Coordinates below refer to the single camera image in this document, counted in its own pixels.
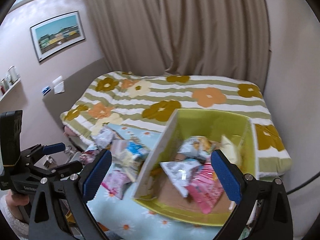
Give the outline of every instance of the floral comforter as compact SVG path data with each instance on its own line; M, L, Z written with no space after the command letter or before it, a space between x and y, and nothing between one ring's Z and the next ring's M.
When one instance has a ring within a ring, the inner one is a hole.
M256 128L259 175L277 176L291 167L259 88L247 81L218 76L140 77L115 71L96 78L60 118L91 144L91 135L104 123L162 132L177 108L216 109L250 117Z

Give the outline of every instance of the bottle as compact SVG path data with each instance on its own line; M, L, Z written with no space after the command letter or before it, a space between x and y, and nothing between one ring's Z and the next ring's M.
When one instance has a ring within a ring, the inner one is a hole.
M10 74L10 76L11 76L12 83L15 83L15 82L18 80L18 75L17 75L16 67L15 67L15 66L11 66L11 67L9 68L9 74Z
M2 82L1 82L1 85L0 85L0 90L1 90L2 94L4 95L5 89L4 89L4 85L3 85Z
M10 76L9 72L7 72L7 74L5 76L5 79L7 81L7 84L9 86L9 88L12 87L12 79L11 79L11 76Z
M9 89L9 85L8 85L8 83L7 83L7 80L4 78L3 80L1 80L1 82L2 82L3 85L4 85L5 91L7 91L7 90Z

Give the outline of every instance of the framed picture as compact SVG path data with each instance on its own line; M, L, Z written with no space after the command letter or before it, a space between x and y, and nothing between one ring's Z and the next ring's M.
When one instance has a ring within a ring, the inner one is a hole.
M85 39L79 12L70 12L32 26L31 36L39 62Z

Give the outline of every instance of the white shelf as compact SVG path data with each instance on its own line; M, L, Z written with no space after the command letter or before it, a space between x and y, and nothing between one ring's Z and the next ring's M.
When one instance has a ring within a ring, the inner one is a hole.
M19 79L12 85L12 87L10 87L10 88L4 93L4 95L1 96L0 102L1 102L2 99L4 99L4 97L5 97L7 94L10 93L10 91L20 82L20 80L21 80L21 78L19 78Z

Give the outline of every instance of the metal screw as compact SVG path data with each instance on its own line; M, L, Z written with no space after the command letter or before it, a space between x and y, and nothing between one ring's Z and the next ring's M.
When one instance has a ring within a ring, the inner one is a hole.
M281 185L282 184L282 180L281 179L275 179L276 184Z
M48 179L47 179L47 178L42 178L42 179L41 179L41 181L40 181L40 183L41 183L41 184L46 184L46 183L47 183L47 181L48 181Z
M76 179L78 179L78 177L79 177L79 175L76 174L76 173L74 173L74 174L72 174L72 175L70 176L70 179L71 179L71 180L76 180Z
M246 174L244 177L246 180L253 180L253 176L251 174Z

